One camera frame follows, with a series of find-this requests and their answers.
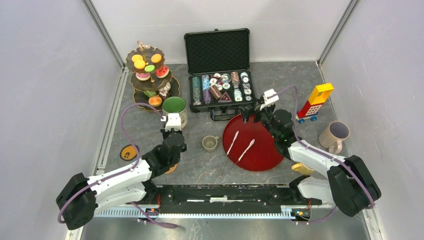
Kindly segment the green bowl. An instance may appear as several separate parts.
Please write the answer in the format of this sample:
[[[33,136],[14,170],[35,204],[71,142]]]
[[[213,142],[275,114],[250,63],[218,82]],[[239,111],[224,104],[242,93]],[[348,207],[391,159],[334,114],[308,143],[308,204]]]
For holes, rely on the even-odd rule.
[[[164,115],[178,113],[181,119],[181,127],[184,129],[188,122],[187,103],[179,96],[170,96],[162,103]]]

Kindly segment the red round tray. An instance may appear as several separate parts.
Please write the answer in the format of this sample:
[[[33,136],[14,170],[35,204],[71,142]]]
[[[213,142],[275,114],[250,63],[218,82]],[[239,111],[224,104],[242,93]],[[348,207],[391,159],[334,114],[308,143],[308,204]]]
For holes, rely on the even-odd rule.
[[[236,115],[226,124],[222,134],[222,145],[226,153],[232,143],[236,131],[239,131],[237,140],[228,156],[229,160],[238,167],[251,171],[263,172],[270,170],[284,159],[274,147],[274,139],[260,122],[253,122],[254,116],[249,122],[243,123],[242,116]],[[254,145],[246,152],[240,162],[236,163],[242,152],[255,139]]]

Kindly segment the woven coaster front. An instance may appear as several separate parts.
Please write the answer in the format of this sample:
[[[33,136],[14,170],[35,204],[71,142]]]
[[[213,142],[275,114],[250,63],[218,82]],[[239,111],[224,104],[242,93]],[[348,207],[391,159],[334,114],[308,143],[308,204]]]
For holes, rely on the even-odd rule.
[[[172,172],[174,172],[174,171],[175,171],[175,169],[177,168],[177,166],[178,166],[177,164],[175,164],[175,165],[171,166],[171,167],[169,168],[169,170],[165,172],[165,174],[171,174]]]

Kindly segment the orange peach bun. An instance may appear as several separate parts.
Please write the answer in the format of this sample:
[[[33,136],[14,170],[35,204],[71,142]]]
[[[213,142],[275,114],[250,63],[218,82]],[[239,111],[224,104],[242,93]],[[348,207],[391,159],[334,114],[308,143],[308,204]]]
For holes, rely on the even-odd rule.
[[[148,99],[148,104],[155,108],[161,106],[162,103],[163,99],[159,95],[152,96]]]

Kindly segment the chocolate cake slice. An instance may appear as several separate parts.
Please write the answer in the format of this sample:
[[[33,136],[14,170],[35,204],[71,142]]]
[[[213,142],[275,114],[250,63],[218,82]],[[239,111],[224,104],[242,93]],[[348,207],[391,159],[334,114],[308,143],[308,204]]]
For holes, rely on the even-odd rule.
[[[162,98],[163,101],[165,101],[167,98],[170,97],[169,92],[160,92],[159,95],[160,95],[160,97]]]

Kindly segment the white striped donut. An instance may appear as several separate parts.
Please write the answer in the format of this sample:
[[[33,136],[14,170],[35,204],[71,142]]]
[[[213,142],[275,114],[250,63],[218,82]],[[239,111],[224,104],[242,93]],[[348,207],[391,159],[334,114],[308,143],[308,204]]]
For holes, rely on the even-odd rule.
[[[160,93],[161,95],[163,95],[163,96],[166,96],[166,95],[169,93],[170,89],[171,89],[171,84],[170,84],[169,82],[167,82],[167,83],[164,85],[164,87],[162,87],[162,88],[159,90],[159,93]]]

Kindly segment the white rectangular pastry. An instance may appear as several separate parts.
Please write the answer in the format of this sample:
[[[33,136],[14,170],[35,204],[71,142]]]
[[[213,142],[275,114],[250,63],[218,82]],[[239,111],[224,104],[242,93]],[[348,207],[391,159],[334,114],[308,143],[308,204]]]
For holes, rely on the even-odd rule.
[[[146,90],[146,91],[144,91],[143,92],[148,98],[151,98],[151,97],[155,97],[155,96],[157,96],[158,94],[156,93],[156,91],[151,91],[151,90]]]

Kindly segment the red frosted donut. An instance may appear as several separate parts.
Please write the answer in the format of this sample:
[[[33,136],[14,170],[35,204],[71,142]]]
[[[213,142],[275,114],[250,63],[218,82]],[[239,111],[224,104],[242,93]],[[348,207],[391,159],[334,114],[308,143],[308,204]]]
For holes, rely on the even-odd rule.
[[[159,79],[163,79],[165,78],[170,72],[170,69],[168,66],[166,65],[162,65],[160,68],[158,68],[155,71],[155,75],[159,78]]]

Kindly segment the pink frosted donut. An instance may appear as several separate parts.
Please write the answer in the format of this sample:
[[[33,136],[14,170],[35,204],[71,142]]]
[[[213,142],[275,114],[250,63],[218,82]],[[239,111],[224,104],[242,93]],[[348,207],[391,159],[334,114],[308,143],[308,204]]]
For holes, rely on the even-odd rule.
[[[139,81],[147,81],[151,78],[151,74],[150,73],[135,73],[135,77],[139,80]]]

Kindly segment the green macaron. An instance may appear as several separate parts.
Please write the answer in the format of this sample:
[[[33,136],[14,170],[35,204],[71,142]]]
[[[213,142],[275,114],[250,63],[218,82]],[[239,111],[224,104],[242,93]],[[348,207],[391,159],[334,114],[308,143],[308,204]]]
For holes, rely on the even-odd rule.
[[[145,66],[145,68],[144,68],[144,71],[145,71],[146,73],[152,73],[152,72],[154,72],[155,70],[156,70],[156,67],[155,67],[155,65],[154,65],[154,64],[146,65],[146,66]]]

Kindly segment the orange round biscuit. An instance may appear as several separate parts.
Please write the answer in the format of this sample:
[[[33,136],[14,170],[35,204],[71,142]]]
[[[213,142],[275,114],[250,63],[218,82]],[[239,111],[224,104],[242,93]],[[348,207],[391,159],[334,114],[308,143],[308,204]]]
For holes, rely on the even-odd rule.
[[[143,59],[138,59],[133,62],[134,67],[138,70],[143,70],[146,67],[146,62]]]

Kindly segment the yellow round cookie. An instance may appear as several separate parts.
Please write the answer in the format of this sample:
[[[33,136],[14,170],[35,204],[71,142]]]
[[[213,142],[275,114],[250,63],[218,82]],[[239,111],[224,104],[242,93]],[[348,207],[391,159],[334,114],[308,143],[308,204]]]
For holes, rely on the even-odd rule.
[[[162,60],[162,55],[160,53],[156,53],[154,55],[151,56],[151,62],[154,64],[159,63]]]

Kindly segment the orange waffle biscuit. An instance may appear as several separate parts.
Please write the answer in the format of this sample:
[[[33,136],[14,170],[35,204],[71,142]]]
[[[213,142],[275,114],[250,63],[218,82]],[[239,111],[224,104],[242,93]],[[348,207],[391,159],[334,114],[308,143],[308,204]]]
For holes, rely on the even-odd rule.
[[[143,61],[144,59],[143,59],[143,57],[140,55],[140,54],[135,54],[135,55],[133,55],[132,57],[131,57],[131,61],[132,62],[136,62],[136,61]]]

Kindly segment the beige purple mug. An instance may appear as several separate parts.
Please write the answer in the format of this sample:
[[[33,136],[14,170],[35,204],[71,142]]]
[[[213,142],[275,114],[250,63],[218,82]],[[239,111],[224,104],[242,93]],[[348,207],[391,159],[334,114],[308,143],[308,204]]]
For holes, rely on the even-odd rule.
[[[345,123],[333,121],[318,136],[318,142],[331,154],[338,155],[343,149],[343,141],[349,136],[350,129]]]

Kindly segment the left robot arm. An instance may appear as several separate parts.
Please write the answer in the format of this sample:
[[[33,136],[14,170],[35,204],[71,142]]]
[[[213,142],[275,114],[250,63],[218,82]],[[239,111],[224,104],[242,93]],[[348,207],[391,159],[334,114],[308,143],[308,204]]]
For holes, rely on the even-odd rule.
[[[187,150],[182,131],[163,129],[162,133],[162,143],[133,163],[100,175],[73,175],[56,197],[57,221],[68,230],[76,230],[117,206],[153,203],[158,192],[153,179],[179,163],[181,153]]]

